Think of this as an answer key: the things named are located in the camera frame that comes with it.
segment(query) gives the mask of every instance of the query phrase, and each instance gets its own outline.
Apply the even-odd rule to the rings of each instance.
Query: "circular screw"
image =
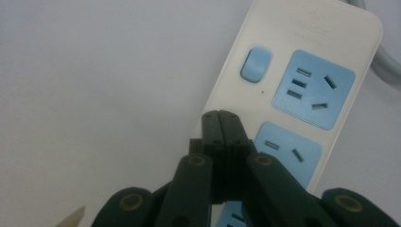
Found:
[[[136,210],[144,203],[144,198],[136,193],[129,194],[120,200],[120,208],[125,211]]]
[[[189,158],[188,163],[192,166],[203,166],[206,164],[206,160],[200,156],[195,156]]]
[[[334,198],[334,200],[338,206],[347,211],[356,213],[363,210],[362,204],[352,197],[346,195],[338,195]]]
[[[273,163],[270,158],[265,156],[257,156],[256,158],[254,158],[254,161],[261,166],[270,166]]]

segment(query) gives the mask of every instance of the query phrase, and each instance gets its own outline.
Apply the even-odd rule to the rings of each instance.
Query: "socket hole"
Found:
[[[266,140],[265,145],[268,146],[269,148],[273,148],[275,150],[278,150],[280,146],[274,144],[272,141]]]
[[[296,97],[296,98],[298,98],[298,99],[301,99],[301,98],[302,98],[302,95],[301,95],[301,94],[299,94],[299,93],[297,93],[297,92],[294,92],[294,91],[292,91],[292,90],[288,90],[288,91],[287,91],[287,95]]]
[[[326,108],[328,108],[327,103],[312,104],[312,110],[320,110],[320,109],[326,109]]]
[[[245,223],[245,219],[242,218],[242,217],[240,217],[239,215],[236,215],[236,214],[232,213],[232,214],[231,214],[231,217],[234,218],[234,219],[236,219],[236,220],[239,220],[239,221]]]
[[[187,217],[178,216],[173,219],[173,227],[187,227],[189,226],[189,219]]]
[[[304,225],[306,227],[322,227],[322,224],[315,218],[306,217],[304,219]]]
[[[304,75],[304,76],[307,76],[309,78],[312,76],[311,72],[309,72],[309,71],[307,71],[307,70],[305,70],[303,68],[297,68],[297,73],[299,73],[301,75]]]
[[[324,80],[326,80],[326,82],[327,82],[328,85],[331,87],[331,89],[337,88],[336,83],[334,83],[334,81],[333,81],[330,77],[325,76],[325,77],[324,77]]]
[[[300,86],[300,87],[303,87],[303,88],[305,88],[306,87],[306,83],[304,83],[304,82],[302,82],[302,81],[299,81],[298,79],[293,79],[292,80],[292,83],[293,84],[295,84],[295,85],[298,85],[298,86]]]
[[[292,153],[297,157],[298,162],[302,163],[304,161],[304,158],[301,156],[300,152],[298,152],[297,149],[293,149]]]

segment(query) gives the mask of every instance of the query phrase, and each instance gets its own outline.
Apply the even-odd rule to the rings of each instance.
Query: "white power strip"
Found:
[[[381,36],[373,14],[340,1],[254,0],[203,112],[237,114],[313,192]]]

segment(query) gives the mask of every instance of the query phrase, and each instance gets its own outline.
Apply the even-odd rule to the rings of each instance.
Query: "white background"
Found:
[[[169,182],[251,0],[0,0],[0,226]],[[401,3],[369,1],[401,59]],[[370,71],[318,185],[398,223],[401,88]]]

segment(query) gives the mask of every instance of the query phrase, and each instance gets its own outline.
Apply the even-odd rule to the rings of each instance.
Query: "light blue switch button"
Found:
[[[249,82],[257,83],[265,75],[270,59],[269,50],[263,47],[254,47],[242,66],[241,77]]]

